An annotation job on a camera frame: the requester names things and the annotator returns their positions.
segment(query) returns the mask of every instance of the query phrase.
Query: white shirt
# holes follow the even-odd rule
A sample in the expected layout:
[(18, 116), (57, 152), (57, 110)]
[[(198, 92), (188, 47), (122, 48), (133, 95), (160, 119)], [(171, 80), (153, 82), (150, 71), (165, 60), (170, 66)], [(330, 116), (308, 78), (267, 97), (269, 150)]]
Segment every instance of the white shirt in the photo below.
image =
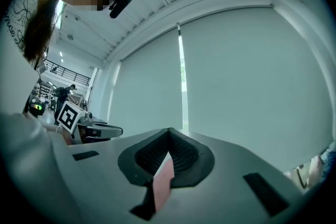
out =
[(23, 57), (25, 27), (36, 9), (37, 0), (12, 0), (1, 20), (0, 113), (22, 113), (38, 80), (38, 73)]

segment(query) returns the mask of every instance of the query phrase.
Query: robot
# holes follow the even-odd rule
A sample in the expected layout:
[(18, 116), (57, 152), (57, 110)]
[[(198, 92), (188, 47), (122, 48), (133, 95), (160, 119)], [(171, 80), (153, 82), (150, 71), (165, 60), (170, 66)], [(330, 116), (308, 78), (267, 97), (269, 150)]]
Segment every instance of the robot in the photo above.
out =
[(92, 113), (69, 101), (64, 103), (57, 122), (71, 134), (75, 144), (108, 141), (123, 133), (122, 128), (95, 119)]
[[(11, 180), (56, 223), (285, 223), (303, 200), (279, 170), (236, 144), (174, 128), (118, 136), (120, 128), (71, 103), (59, 120), (78, 144), (67, 146), (22, 115), (0, 116)], [(80, 128), (108, 139), (82, 143)], [(174, 175), (157, 210), (155, 174), (167, 153)]]

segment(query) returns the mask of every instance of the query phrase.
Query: person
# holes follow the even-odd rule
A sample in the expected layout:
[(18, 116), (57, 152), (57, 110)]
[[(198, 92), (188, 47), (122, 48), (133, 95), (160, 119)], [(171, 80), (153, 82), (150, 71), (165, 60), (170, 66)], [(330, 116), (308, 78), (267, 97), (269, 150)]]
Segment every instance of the person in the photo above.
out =
[(75, 91), (76, 86), (72, 84), (70, 87), (66, 87), (61, 90), (56, 102), (56, 110), (61, 109), (64, 105), (64, 102), (69, 99), (69, 101), (77, 104), (76, 100), (72, 98), (71, 91)]
[(55, 73), (55, 74), (57, 74), (57, 67), (54, 67), (54, 68), (52, 68), (52, 70), (51, 70), (51, 73)]
[(46, 106), (46, 108), (49, 109), (49, 99), (47, 99), (47, 98), (45, 99), (44, 105)]
[[(90, 10), (103, 10), (114, 0), (62, 0), (67, 5)], [(37, 60), (42, 57), (53, 33), (57, 18), (55, 10), (59, 0), (12, 0), (0, 24), (0, 68), (5, 70), (11, 63), (16, 68), (2, 77), (2, 82), (12, 77), (16, 82), (2, 83), (1, 110), (6, 113), (21, 113), (34, 87), (38, 74)], [(20, 90), (17, 102), (12, 104), (8, 93), (12, 87)]]
[(59, 113), (61, 112), (61, 110), (62, 110), (62, 108), (60, 108), (60, 109), (56, 109), (55, 110), (55, 112), (54, 112), (54, 119), (55, 119), (55, 121), (54, 121), (54, 125), (57, 125), (58, 126), (58, 121), (57, 121), (57, 118), (58, 118), (58, 115), (59, 115)]

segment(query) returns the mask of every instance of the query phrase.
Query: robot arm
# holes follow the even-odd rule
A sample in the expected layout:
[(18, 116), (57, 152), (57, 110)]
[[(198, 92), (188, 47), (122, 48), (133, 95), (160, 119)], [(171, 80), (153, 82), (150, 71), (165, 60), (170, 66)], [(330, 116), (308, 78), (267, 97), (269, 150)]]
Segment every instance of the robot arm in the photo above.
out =
[(92, 113), (68, 101), (64, 103), (57, 121), (71, 134), (75, 144), (108, 141), (123, 133), (122, 128), (98, 122)]

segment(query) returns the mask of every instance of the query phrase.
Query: white wall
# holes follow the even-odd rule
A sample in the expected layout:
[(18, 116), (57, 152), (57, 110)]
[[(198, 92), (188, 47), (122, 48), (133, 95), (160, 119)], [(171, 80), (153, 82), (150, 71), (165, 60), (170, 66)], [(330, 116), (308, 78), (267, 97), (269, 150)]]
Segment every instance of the white wall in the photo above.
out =
[(306, 41), (326, 81), (333, 111), (333, 138), (336, 139), (336, 36), (335, 25), (322, 21), (297, 0), (274, 0), (274, 9)]
[(324, 22), (329, 32), (335, 32), (335, 19), (326, 0), (301, 0), (317, 17)]
[(57, 47), (50, 46), (47, 59), (64, 68), (70, 69), (73, 72), (91, 78), (93, 69), (90, 69), (89, 63), (64, 51), (62, 51), (62, 57), (61, 57), (59, 52), (60, 50), (57, 49)]
[(178, 40), (175, 28), (121, 63), (108, 122), (122, 127), (123, 136), (182, 128)]
[(90, 98), (90, 95), (91, 95), (91, 91), (92, 91), (92, 87), (93, 87), (93, 83), (96, 80), (97, 72), (98, 72), (98, 68), (94, 68), (93, 74), (92, 74), (91, 79), (90, 79), (90, 83), (88, 85), (88, 90), (87, 90), (87, 92), (85, 94), (85, 100), (86, 101), (89, 101), (89, 98)]
[(242, 145), (286, 171), (332, 141), (333, 111), (307, 41), (275, 10), (181, 26), (189, 130)]
[(113, 61), (104, 69), (99, 69), (93, 83), (89, 111), (108, 122), (111, 100), (120, 68), (120, 61)]

